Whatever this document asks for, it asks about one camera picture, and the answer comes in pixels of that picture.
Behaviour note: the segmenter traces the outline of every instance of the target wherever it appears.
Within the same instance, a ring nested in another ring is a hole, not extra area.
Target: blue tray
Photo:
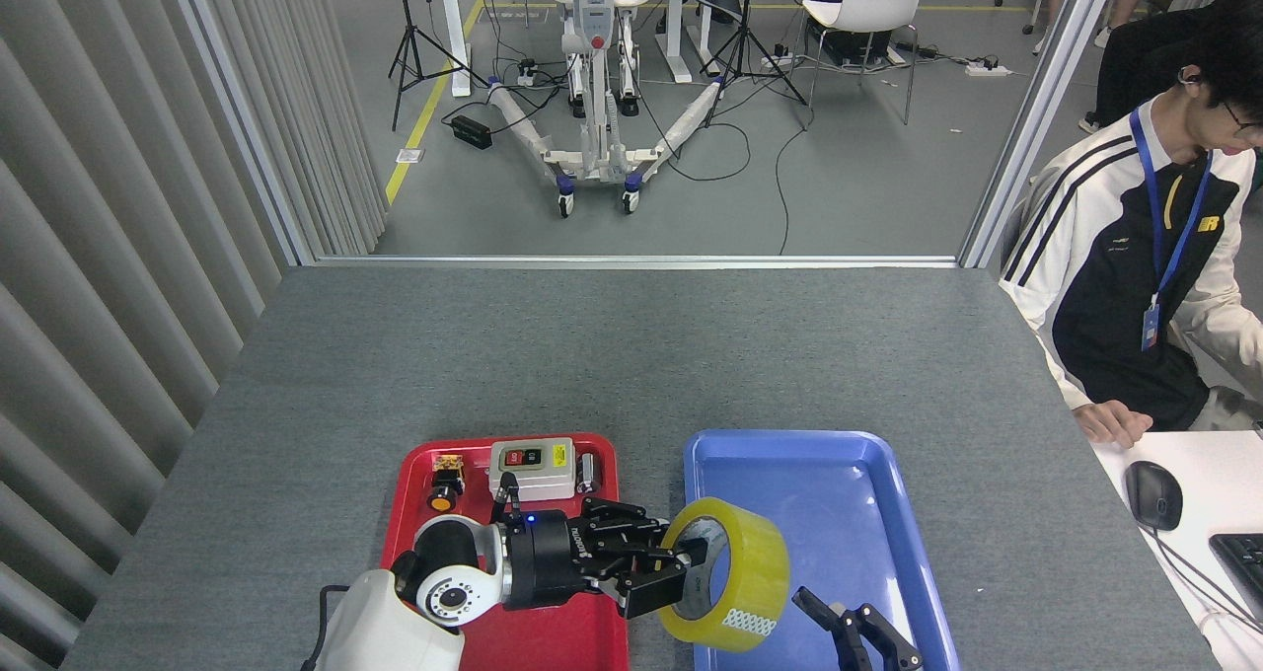
[[[957,671],[921,533],[894,461],[865,432],[706,430],[685,447],[685,497],[715,497],[770,519],[789,548],[789,591],[871,603],[912,641],[927,671]],[[716,566],[715,577],[724,571]],[[722,590],[716,584],[715,595]],[[869,648],[874,668],[880,657]],[[832,638],[792,601],[746,653],[693,646],[697,671],[837,671]]]

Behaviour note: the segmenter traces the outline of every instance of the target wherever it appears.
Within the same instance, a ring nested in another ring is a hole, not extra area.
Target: computer mouse
[[[1123,474],[1123,483],[1138,523],[1159,531],[1173,531],[1180,524],[1183,493],[1171,471],[1152,461],[1133,461]]]

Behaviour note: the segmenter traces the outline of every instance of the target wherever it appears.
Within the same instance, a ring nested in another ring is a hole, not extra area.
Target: tripod
[[[744,70],[746,40],[753,42],[754,45],[759,48],[759,52],[763,53],[763,58],[768,61],[768,66],[772,67],[773,72],[746,72]],[[803,106],[807,105],[807,100],[803,99],[802,94],[799,94],[797,87],[793,86],[793,82],[789,81],[789,76],[784,73],[784,70],[781,70],[781,64],[772,57],[772,54],[768,52],[768,48],[763,47],[763,43],[759,42],[759,38],[757,38],[751,32],[750,0],[741,0],[741,20],[736,25],[736,33],[734,33],[733,37],[726,38],[724,44],[721,44],[719,49],[715,51],[715,54],[710,58],[710,61],[707,61],[706,64],[702,64],[702,73],[706,73],[706,70],[710,67],[712,61],[717,61],[720,54],[722,54],[729,45],[733,45],[733,51],[729,53],[727,64],[724,67],[724,78],[721,82],[722,86],[729,86],[729,82],[731,82],[733,78],[740,78],[740,77],[781,78],[781,81],[783,81],[786,86],[789,87],[789,91],[793,91],[793,95],[794,97],[798,99],[798,102],[802,104]],[[711,116],[715,114],[715,106],[719,105],[720,96],[715,97],[715,104],[711,106],[710,114],[706,116],[707,125],[710,123]]]
[[[395,92],[395,112],[394,112],[394,119],[390,120],[392,131],[394,131],[399,126],[399,101],[403,100],[403,92],[410,90],[410,87],[419,85],[419,82],[426,81],[426,78],[442,77],[445,75],[451,75],[455,72],[467,72],[470,77],[477,78],[477,82],[484,87],[491,86],[486,82],[486,78],[482,78],[477,76],[477,73],[474,73],[474,70],[471,70],[469,64],[465,64],[464,61],[460,61],[455,56],[452,56],[452,53],[448,52],[446,47],[438,44],[437,42],[434,42],[433,38],[421,32],[421,28],[418,28],[412,20],[412,6],[408,5],[408,0],[403,0],[403,15],[407,25],[403,29],[403,38],[399,40],[399,49],[395,51],[395,58],[390,63],[389,72],[386,72],[386,78],[390,78],[392,76],[394,76],[394,70],[397,67],[399,68],[399,87],[398,91]],[[434,72],[433,75],[422,72],[421,52],[417,49],[418,37],[423,38],[423,40],[428,42],[431,45],[436,47],[436,49],[446,54],[447,59],[451,61],[452,63],[451,68],[442,70],[442,72]],[[409,75],[412,76],[412,81],[408,81],[407,78]]]

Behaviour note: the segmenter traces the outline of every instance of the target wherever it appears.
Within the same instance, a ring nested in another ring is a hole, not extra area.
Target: patient lift
[[[539,135],[519,107],[513,92],[501,91],[498,77],[488,77],[489,100],[504,114],[510,130],[532,155],[541,159],[544,174],[557,184],[557,209],[568,217],[575,209],[575,182],[623,182],[623,211],[635,212],[640,186],[697,130],[720,91],[721,82],[707,85],[701,96],[649,149],[629,150],[619,135],[619,114],[639,114],[635,73],[639,56],[632,39],[637,6],[648,0],[556,0],[562,6],[562,51],[567,54],[571,105],[580,126],[580,150],[554,150]],[[615,96],[606,68],[613,47],[619,58],[619,94]]]

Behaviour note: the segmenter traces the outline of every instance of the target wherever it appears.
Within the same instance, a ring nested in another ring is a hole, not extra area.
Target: gray carpet surface
[[[63,667],[297,668],[423,442],[597,432],[669,518],[706,428],[885,438],[965,668],[1216,668],[984,270],[388,267],[289,272]]]

